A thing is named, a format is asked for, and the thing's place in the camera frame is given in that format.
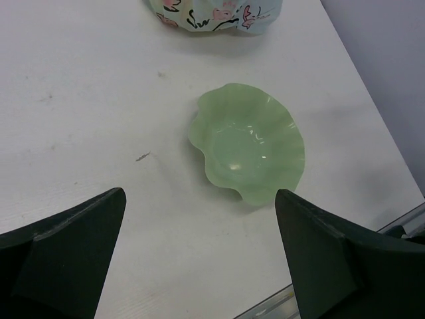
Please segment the green glass bowl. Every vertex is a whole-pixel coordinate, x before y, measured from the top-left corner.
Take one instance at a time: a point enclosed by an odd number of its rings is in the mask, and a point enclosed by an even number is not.
[[[304,143],[290,113],[269,94],[227,84],[203,94],[189,140],[205,156],[216,186],[263,205],[279,189],[295,190],[304,171]]]

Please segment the table surface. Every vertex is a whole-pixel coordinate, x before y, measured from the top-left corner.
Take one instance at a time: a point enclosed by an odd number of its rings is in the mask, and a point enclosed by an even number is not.
[[[372,229],[423,202],[318,0],[259,37],[189,35],[139,0],[6,0],[0,37],[0,233],[127,193],[97,318],[233,318],[291,282],[272,204],[211,185],[187,140],[228,82],[291,112],[298,195]]]

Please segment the pink flower print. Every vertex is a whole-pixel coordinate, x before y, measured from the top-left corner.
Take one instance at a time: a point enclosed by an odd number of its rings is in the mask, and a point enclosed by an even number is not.
[[[229,20],[232,18],[232,12],[230,10],[218,10],[216,8],[212,13],[213,20]]]
[[[181,0],[163,0],[164,10],[169,12],[179,12],[178,6],[181,3]]]
[[[223,8],[230,8],[230,9],[236,9],[236,4],[232,1],[229,2],[223,2]]]
[[[267,12],[265,12],[261,15],[261,7],[259,7],[258,8],[258,14],[257,14],[257,16],[255,16],[255,15],[251,15],[250,6],[247,5],[245,7],[244,14],[243,14],[244,22],[242,23],[242,26],[246,27],[246,29],[248,30],[256,20],[262,20],[262,19],[269,17],[270,14],[266,15],[266,13],[269,13],[271,10],[273,10],[273,9],[270,9],[269,11],[267,11]]]
[[[170,20],[170,19],[164,17],[161,13],[157,13],[157,17],[158,17],[159,20],[161,20],[166,25],[172,25],[173,27],[178,27],[179,26],[176,22],[174,22],[173,20]]]
[[[250,15],[251,15],[250,6],[247,5],[245,7],[244,14],[243,14],[244,22],[242,23],[242,26],[246,27],[247,30],[251,27],[251,24],[254,23],[254,21],[255,21],[254,18],[249,19]]]

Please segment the scratch mark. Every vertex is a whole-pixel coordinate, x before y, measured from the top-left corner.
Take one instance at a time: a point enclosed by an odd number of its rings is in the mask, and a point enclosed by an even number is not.
[[[142,156],[140,156],[139,158],[136,159],[136,161],[141,161],[143,158],[145,158],[146,156],[148,156],[151,152],[143,154]]]
[[[263,313],[265,313],[267,309],[264,309],[263,311],[260,311],[259,313],[255,314],[255,317],[261,316]]]

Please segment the white wall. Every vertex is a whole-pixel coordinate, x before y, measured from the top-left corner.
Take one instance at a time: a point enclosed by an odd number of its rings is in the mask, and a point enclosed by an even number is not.
[[[425,193],[425,1],[322,3]]]

